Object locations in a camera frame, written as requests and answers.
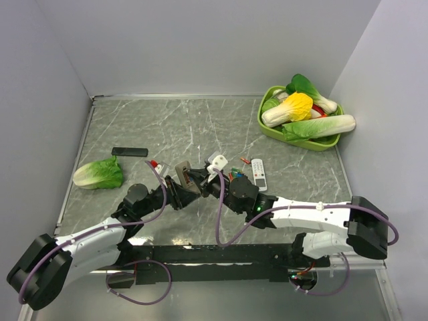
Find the beige white remote control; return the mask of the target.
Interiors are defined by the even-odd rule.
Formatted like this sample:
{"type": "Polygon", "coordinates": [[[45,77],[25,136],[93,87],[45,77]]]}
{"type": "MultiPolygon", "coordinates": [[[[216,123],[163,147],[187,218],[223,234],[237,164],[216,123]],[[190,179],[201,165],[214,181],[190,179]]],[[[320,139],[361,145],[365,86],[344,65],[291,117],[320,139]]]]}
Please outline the beige white remote control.
{"type": "Polygon", "coordinates": [[[175,166],[175,171],[180,181],[181,186],[195,193],[198,193],[199,190],[196,184],[193,182],[193,179],[188,175],[187,171],[191,168],[189,161],[183,161],[175,166]]]}

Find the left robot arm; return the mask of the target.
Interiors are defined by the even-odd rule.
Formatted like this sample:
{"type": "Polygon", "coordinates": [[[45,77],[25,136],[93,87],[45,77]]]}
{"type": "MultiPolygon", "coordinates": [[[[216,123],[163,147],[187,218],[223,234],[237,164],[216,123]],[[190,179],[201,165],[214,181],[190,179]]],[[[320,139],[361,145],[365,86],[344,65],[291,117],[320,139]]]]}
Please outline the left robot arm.
{"type": "Polygon", "coordinates": [[[155,190],[132,185],[116,212],[103,222],[65,237],[36,237],[8,273],[7,282],[19,294],[20,304],[40,310],[66,284],[93,270],[129,266],[132,252],[127,241],[149,222],[146,215],[160,215],[167,205],[182,209],[199,196],[196,187],[184,188],[170,177],[155,190]]]}

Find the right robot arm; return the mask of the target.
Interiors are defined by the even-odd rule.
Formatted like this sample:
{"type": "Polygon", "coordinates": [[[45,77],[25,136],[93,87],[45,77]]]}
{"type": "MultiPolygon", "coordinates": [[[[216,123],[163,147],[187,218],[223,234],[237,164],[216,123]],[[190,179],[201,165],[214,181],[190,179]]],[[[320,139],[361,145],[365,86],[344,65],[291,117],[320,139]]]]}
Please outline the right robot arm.
{"type": "Polygon", "coordinates": [[[303,229],[292,244],[292,259],[307,266],[326,255],[353,251],[375,260],[387,258],[389,218],[368,199],[353,196],[349,202],[309,203],[266,195],[247,177],[229,180],[219,169],[189,169],[203,197],[219,200],[220,206],[246,213],[245,226],[231,240],[217,245],[228,247],[251,226],[259,229],[294,227],[303,229]]]}

